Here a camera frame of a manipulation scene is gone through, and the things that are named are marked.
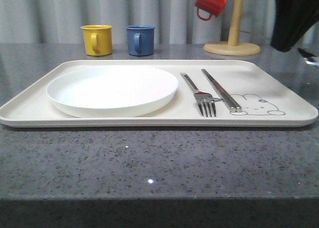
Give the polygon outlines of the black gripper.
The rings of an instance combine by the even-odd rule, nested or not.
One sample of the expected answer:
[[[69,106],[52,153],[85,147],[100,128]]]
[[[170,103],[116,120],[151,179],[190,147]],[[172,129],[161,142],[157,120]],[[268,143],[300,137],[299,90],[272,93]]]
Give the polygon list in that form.
[[[270,45],[287,52],[319,20],[319,0],[275,0],[275,8]]]

